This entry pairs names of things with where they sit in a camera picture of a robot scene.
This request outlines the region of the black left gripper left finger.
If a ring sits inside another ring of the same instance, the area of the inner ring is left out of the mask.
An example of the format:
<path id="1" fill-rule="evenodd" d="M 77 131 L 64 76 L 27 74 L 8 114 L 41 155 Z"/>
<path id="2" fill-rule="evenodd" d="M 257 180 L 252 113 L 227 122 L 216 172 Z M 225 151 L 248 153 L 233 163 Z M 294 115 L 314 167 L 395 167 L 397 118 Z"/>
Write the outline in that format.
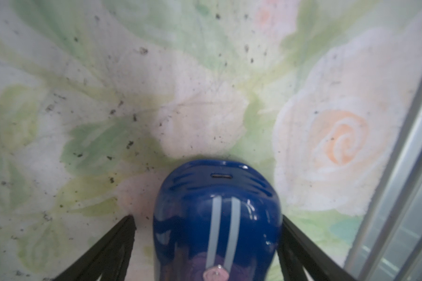
<path id="1" fill-rule="evenodd" d="M 56 281 L 123 281 L 127 274 L 137 227 L 133 216 L 120 220 Z"/>

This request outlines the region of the blue electric shaver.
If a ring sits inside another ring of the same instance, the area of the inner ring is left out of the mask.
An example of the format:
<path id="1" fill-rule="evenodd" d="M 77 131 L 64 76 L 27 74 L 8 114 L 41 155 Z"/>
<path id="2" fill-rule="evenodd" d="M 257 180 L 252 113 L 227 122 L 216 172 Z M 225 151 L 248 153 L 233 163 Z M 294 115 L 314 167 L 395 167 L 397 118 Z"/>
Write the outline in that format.
<path id="1" fill-rule="evenodd" d="M 173 170 L 153 216 L 158 281 L 263 281 L 277 250 L 281 204 L 240 162 L 202 159 Z"/>

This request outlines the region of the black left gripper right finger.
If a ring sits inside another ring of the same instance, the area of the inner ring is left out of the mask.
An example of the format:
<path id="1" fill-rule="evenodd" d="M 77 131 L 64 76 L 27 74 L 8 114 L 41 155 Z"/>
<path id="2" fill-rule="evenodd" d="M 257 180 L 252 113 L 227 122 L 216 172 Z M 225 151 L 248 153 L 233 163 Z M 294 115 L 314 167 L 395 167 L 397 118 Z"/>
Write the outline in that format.
<path id="1" fill-rule="evenodd" d="M 286 216 L 283 216 L 277 254 L 285 281 L 354 280 Z"/>

